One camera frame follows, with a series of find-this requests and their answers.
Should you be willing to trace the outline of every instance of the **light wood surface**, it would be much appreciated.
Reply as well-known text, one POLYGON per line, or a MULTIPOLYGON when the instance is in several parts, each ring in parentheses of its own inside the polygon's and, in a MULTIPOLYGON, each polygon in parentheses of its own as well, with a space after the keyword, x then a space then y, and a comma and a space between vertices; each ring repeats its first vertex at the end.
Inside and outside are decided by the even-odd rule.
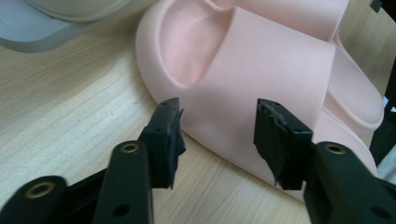
MULTIPOLYGON (((39 176, 71 185, 98 172, 116 144, 141 133, 156 105, 136 67, 134 33, 152 2, 48 52, 0 47, 0 206, 39 176)), ((341 37, 383 93, 396 25, 370 3, 351 2, 341 37)), ((309 223, 303 203, 184 137, 175 189, 153 191, 156 223, 309 223)))

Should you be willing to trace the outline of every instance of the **screw hole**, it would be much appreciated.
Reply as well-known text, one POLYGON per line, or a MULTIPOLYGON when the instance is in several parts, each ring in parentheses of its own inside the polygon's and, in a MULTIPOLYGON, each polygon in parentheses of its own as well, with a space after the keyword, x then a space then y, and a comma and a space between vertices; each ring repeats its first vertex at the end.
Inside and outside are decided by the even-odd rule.
POLYGON ((392 215, 385 209, 383 209, 382 207, 378 207, 378 206, 373 206, 372 207, 372 212, 381 218, 384 218, 386 220, 390 220, 392 219, 392 215))
POLYGON ((36 184, 26 191, 25 197, 28 199, 40 198, 50 193, 55 188, 55 184, 52 182, 42 182, 36 184))
POLYGON ((326 146, 325 148, 326 148, 326 150, 328 150, 329 152, 334 153, 334 154, 338 154, 338 155, 346 154, 346 150, 342 147, 329 145, 329 146, 326 146))
POLYGON ((129 213, 128 204, 121 204, 113 210, 113 216, 115 216, 115 217, 123 217, 123 216, 127 215, 128 213, 129 213))
POLYGON ((129 144, 125 145, 121 148, 121 152, 123 153, 133 153, 136 152, 139 149, 139 146, 137 144, 129 144))

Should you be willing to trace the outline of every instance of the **pink slide sandal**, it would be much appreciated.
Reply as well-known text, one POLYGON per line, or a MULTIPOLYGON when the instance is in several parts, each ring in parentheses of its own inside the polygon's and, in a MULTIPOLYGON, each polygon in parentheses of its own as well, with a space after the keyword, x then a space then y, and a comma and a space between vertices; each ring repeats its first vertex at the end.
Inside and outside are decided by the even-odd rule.
MULTIPOLYGON (((376 128, 382 101, 342 46, 332 42, 335 28, 324 40, 241 7, 219 6, 219 1, 162 0, 149 9, 137 31, 141 75, 157 102, 179 97, 185 109, 183 131, 274 184, 253 145, 257 99, 264 98, 281 103, 312 129, 315 143, 333 141, 351 148, 376 175, 373 157, 355 132, 376 128), (361 99, 361 90, 355 93, 343 76, 351 76, 346 79, 353 79, 352 86, 368 90, 371 98, 361 99)), ((301 199, 299 192, 291 194, 301 199)))

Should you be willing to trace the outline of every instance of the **gray object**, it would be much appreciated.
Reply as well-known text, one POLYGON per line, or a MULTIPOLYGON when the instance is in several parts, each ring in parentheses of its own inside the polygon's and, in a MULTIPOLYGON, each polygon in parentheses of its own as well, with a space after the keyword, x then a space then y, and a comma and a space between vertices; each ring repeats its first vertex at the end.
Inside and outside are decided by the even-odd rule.
POLYGON ((24 0, 0 0, 0 45, 21 52, 54 49, 95 22, 54 19, 24 0))

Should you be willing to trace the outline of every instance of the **wood grain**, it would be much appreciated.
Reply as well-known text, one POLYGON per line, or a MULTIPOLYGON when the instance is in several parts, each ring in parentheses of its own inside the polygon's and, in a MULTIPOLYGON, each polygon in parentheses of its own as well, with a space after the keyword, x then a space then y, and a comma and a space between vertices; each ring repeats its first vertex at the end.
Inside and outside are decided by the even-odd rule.
MULTIPOLYGON (((76 183, 105 168, 116 144, 137 138, 155 108, 134 55, 138 21, 152 2, 48 52, 0 47, 0 204, 42 175, 76 183)), ((396 26, 369 4, 351 1, 341 37, 384 92, 396 26)), ((153 191, 156 223, 309 223, 303 203, 184 137, 175 189, 153 191)))

